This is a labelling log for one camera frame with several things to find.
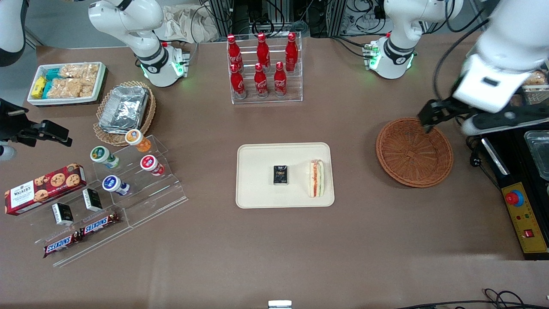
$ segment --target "coca-cola bottle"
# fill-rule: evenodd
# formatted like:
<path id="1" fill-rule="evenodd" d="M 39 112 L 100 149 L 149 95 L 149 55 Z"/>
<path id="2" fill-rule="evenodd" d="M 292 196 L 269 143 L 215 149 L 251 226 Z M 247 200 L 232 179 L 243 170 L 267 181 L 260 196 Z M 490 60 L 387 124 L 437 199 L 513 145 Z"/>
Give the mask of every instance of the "coca-cola bottle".
<path id="1" fill-rule="evenodd" d="M 248 92 L 244 88 L 244 79 L 238 72 L 238 66 L 236 64 L 231 64 L 231 86 L 233 86 L 235 98 L 242 100 L 248 95 Z"/>
<path id="2" fill-rule="evenodd" d="M 274 73 L 274 94 L 281 98 L 288 92 L 286 88 L 286 72 L 282 61 L 276 63 L 276 72 Z"/>
<path id="3" fill-rule="evenodd" d="M 236 64 L 238 71 L 242 73 L 244 71 L 244 63 L 242 63 L 242 54 L 240 53 L 240 47 L 238 47 L 234 35 L 229 34 L 227 36 L 227 42 L 229 42 L 229 60 L 231 61 L 231 64 Z"/>
<path id="4" fill-rule="evenodd" d="M 263 66 L 261 63 L 255 64 L 255 89 L 257 90 L 257 96 L 260 98 L 266 98 L 269 95 L 267 89 L 267 76 L 263 72 Z"/>
<path id="5" fill-rule="evenodd" d="M 298 45 L 295 43 L 295 33 L 288 34 L 288 44 L 286 44 L 286 71 L 293 72 L 298 63 Z"/>
<path id="6" fill-rule="evenodd" d="M 269 46 L 265 43 L 265 34 L 260 32 L 257 35 L 257 61 L 263 67 L 265 72 L 271 69 L 271 53 L 269 52 Z"/>

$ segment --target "brown tabletop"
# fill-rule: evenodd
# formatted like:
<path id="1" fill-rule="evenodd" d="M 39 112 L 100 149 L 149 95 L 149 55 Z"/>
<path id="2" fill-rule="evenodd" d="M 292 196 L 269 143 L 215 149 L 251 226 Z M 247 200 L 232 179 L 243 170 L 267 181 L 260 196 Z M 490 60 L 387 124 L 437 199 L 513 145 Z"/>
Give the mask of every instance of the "brown tabletop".
<path id="1" fill-rule="evenodd" d="M 487 287 L 547 304 L 549 263 L 522 261 L 501 194 L 469 165 L 454 122 L 439 126 L 455 155 L 441 184 L 400 185 L 377 161 L 378 132 L 433 98 L 434 66 L 458 37 L 424 36 L 397 80 L 365 71 L 334 41 L 307 39 L 304 101 L 283 107 L 233 106 L 225 44 L 200 45 L 188 78 L 153 88 L 158 107 L 149 130 L 169 149 L 190 200 L 63 268 L 41 259 L 20 221 L 0 216 L 0 307 L 265 308 L 290 299 L 297 309 L 383 309 L 482 299 Z M 448 57 L 445 93 L 473 42 Z M 38 50 L 39 64 L 83 61 L 108 67 L 107 90 L 148 82 L 129 48 Z M 17 158 L 0 165 L 2 190 L 71 162 L 91 169 L 97 106 L 27 107 L 30 119 L 70 129 L 74 143 L 15 145 Z M 332 206 L 237 207 L 240 145 L 316 141 L 332 152 Z"/>

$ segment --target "foil-covered container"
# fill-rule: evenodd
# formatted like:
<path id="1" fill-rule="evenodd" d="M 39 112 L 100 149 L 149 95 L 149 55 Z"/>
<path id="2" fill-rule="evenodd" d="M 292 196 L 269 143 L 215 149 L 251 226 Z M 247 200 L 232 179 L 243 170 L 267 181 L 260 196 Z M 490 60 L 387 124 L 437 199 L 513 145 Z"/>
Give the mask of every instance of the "foil-covered container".
<path id="1" fill-rule="evenodd" d="M 105 104 L 99 127 L 113 134 L 126 134 L 131 129 L 140 129 L 148 98 L 149 91 L 143 87 L 115 87 Z"/>

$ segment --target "white tray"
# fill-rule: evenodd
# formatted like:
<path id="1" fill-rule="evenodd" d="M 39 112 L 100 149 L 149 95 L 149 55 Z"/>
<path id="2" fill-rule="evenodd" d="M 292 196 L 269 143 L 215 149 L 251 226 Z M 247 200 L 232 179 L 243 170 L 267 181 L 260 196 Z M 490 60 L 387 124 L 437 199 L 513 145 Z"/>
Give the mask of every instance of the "white tray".
<path id="1" fill-rule="evenodd" d="M 309 197 L 309 164 L 324 162 L 324 196 Z M 273 167 L 288 166 L 288 185 L 273 185 Z M 240 208 L 327 207 L 334 203 L 332 157 L 326 143 L 255 144 L 238 149 L 236 203 Z"/>
<path id="2" fill-rule="evenodd" d="M 49 69 L 58 69 L 66 64 L 85 64 L 92 63 L 98 64 L 99 70 L 97 71 L 96 84 L 93 86 L 92 95 L 89 97 L 81 98 L 59 98 L 59 99 L 35 99 L 31 96 L 32 88 L 38 80 L 38 78 L 43 75 L 46 75 L 46 72 Z M 31 88 L 29 90 L 29 95 L 27 96 L 27 101 L 34 106 L 55 106 L 55 105 L 70 105 L 70 104 L 82 104 L 87 102 L 93 102 L 99 97 L 101 91 L 101 84 L 103 83 L 103 78 L 105 77 L 105 65 L 102 62 L 78 62 L 78 63 L 60 63 L 60 64 L 45 64 L 40 65 L 36 70 L 34 79 L 32 80 Z"/>

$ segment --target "clear acrylic rack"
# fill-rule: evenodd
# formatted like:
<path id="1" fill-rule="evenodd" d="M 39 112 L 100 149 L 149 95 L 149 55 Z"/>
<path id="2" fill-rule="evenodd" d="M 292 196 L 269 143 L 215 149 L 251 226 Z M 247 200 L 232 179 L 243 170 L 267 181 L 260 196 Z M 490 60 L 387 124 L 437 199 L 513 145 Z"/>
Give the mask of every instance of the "clear acrylic rack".
<path id="1" fill-rule="evenodd" d="M 96 177 L 90 177 L 92 173 L 85 171 L 88 179 L 86 187 L 17 216 L 17 220 L 31 226 L 34 242 L 40 247 L 36 258 L 43 255 L 44 246 L 116 212 L 120 218 L 119 222 L 101 228 L 87 235 L 82 242 L 46 257 L 53 261 L 55 267 L 65 266 L 188 200 L 181 182 L 172 174 L 165 157 L 166 147 L 153 135 L 147 138 L 152 145 L 148 152 L 139 152 L 133 146 L 124 147 L 114 152 L 114 155 L 120 159 L 116 168 L 109 169 L 102 164 L 94 163 Z M 153 176 L 150 172 L 141 169 L 139 162 L 147 154 L 155 156 L 164 165 L 165 171 L 162 176 Z M 120 196 L 103 190 L 102 182 L 108 175 L 116 175 L 128 183 L 131 186 L 129 194 Z M 99 193 L 103 210 L 92 212 L 86 208 L 82 191 L 87 188 Z M 51 208 L 54 203 L 70 206 L 74 218 L 71 226 L 56 225 Z"/>
<path id="2" fill-rule="evenodd" d="M 266 98 L 258 97 L 255 91 L 254 75 L 255 64 L 257 63 L 257 38 L 255 35 L 234 35 L 242 54 L 242 62 L 244 63 L 244 72 L 242 72 L 242 77 L 244 78 L 244 87 L 246 88 L 248 95 L 244 99 L 237 99 L 231 83 L 229 82 L 229 90 L 233 104 L 303 101 L 303 45 L 301 33 L 296 32 L 295 34 L 295 42 L 298 45 L 298 62 L 293 72 L 286 72 L 288 93 L 282 98 L 275 95 L 275 64 L 278 61 L 282 61 L 285 67 L 285 50 L 288 42 L 288 33 L 285 35 L 270 37 L 266 40 L 271 52 L 271 70 L 265 72 L 267 75 L 267 87 L 269 89 L 269 96 Z M 231 70 L 229 68 L 230 63 L 231 61 L 227 53 L 227 71 L 229 73 L 229 80 L 231 78 Z"/>

